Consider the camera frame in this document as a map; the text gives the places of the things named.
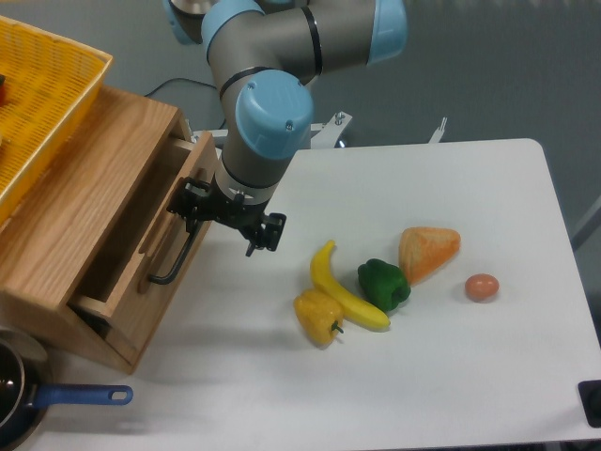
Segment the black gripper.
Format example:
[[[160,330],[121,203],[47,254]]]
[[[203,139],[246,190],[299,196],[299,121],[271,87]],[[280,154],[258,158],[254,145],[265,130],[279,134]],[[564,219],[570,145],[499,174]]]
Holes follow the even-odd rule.
[[[214,180],[186,177],[177,181],[166,209],[183,219],[188,233],[205,221],[245,233],[249,242],[245,255],[250,257],[255,250],[275,252],[285,229],[286,215],[266,214],[266,206],[266,203],[249,204],[243,194],[229,198]]]

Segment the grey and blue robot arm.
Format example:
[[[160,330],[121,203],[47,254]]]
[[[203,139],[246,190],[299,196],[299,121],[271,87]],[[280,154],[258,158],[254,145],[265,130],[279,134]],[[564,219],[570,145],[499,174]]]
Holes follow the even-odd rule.
[[[285,226],[265,208],[295,153],[308,148],[320,75],[400,55],[400,1],[167,1],[172,31],[200,44],[228,133],[209,181],[185,179],[169,210],[196,236],[205,222],[236,229],[251,250],[275,250]]]

